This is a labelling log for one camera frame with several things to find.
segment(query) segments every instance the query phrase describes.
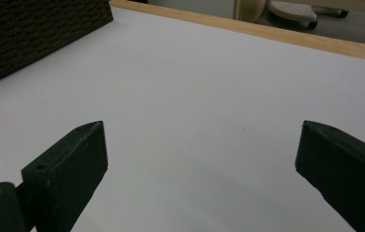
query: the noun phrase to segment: white laminate surface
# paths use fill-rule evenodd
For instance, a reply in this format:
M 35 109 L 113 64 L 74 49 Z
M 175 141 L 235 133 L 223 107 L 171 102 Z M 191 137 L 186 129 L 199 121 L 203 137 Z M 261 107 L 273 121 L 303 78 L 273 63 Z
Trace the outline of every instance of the white laminate surface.
M 353 231 L 294 162 L 303 120 L 365 141 L 365 60 L 113 11 L 0 81 L 0 182 L 103 120 L 109 169 L 72 231 Z

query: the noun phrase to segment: wicker texture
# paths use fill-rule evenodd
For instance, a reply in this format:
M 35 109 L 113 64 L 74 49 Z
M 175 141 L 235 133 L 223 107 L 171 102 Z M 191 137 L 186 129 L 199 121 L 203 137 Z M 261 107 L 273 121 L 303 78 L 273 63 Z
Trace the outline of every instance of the wicker texture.
M 108 0 L 0 0 L 0 78 L 112 20 Z

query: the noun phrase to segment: white surface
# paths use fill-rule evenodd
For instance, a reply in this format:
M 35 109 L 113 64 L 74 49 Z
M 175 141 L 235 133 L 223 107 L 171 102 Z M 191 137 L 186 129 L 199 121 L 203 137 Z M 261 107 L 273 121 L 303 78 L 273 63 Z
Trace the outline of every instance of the white surface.
M 205 15 L 234 18 L 236 0 L 149 0 L 149 3 Z
M 353 231 L 295 172 L 303 120 L 365 141 L 365 60 L 115 9 L 0 81 L 0 181 L 103 120 L 73 231 Z

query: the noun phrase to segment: wooden table edge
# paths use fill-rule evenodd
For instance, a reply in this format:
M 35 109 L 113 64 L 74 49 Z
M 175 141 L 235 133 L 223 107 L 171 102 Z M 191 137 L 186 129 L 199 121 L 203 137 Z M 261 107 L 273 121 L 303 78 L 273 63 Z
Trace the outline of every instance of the wooden table edge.
M 318 50 L 365 59 L 365 43 L 355 43 L 328 37 L 309 35 L 254 23 L 242 22 L 218 16 L 197 14 L 176 9 L 130 2 L 127 0 L 111 0 L 110 5 L 116 8 L 170 17 L 178 20 L 198 23 L 206 26 L 222 28 L 243 34 L 257 36 L 269 40 L 310 47 Z

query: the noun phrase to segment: gray floor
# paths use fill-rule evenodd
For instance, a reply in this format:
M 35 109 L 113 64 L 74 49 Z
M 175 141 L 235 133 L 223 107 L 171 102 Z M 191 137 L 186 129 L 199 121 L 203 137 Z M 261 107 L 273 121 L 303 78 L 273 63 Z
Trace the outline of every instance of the gray floor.
M 306 30 L 308 22 L 273 17 L 267 8 L 256 23 L 365 44 L 365 13 L 350 11 L 346 18 L 340 18 L 335 10 L 318 7 L 313 10 L 318 16 L 318 26 L 314 30 Z

